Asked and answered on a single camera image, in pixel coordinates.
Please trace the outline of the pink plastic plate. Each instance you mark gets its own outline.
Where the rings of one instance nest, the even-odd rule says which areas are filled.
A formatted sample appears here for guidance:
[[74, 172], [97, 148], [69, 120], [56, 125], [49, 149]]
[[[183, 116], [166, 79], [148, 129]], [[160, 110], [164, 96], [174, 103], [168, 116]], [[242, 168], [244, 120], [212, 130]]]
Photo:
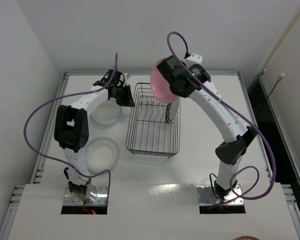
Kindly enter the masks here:
[[165, 58], [160, 59], [153, 67], [150, 74], [150, 88], [154, 97], [164, 103], [170, 104], [179, 99], [179, 96], [173, 94], [170, 90], [169, 83], [163, 78], [157, 66], [163, 62]]

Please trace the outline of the blue rimmed white plate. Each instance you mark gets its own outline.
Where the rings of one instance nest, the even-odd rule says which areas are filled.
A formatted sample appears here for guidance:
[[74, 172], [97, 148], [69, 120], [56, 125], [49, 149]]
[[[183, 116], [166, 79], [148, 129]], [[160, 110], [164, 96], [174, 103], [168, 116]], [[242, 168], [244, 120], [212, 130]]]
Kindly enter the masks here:
[[180, 100], [177, 99], [172, 103], [168, 103], [165, 111], [165, 123], [170, 124], [175, 119], [180, 105]]

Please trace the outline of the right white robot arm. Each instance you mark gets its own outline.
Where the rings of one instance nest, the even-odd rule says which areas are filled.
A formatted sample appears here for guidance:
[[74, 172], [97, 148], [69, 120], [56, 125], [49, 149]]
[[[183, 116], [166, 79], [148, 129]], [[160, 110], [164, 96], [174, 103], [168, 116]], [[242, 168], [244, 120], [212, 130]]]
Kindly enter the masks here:
[[237, 184], [235, 174], [257, 133], [213, 97], [217, 89], [201, 63], [202, 57], [192, 54], [186, 58], [186, 68], [183, 68], [177, 58], [171, 55], [157, 62], [155, 70], [159, 72], [159, 81], [167, 86], [169, 92], [178, 97], [190, 98], [198, 104], [219, 130], [223, 142], [215, 149], [220, 162], [214, 192], [219, 199], [224, 200]]

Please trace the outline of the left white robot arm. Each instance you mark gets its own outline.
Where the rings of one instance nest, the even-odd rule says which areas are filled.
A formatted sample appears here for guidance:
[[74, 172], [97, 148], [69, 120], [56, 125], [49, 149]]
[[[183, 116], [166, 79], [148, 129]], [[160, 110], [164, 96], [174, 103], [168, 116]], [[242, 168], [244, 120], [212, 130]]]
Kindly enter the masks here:
[[101, 104], [110, 99], [121, 107], [134, 107], [131, 86], [127, 84], [129, 74], [110, 69], [90, 90], [69, 105], [57, 109], [54, 139], [62, 148], [69, 169], [65, 171], [68, 187], [78, 199], [92, 202], [96, 193], [92, 191], [91, 179], [101, 170], [88, 165], [86, 145], [89, 141], [89, 116]]

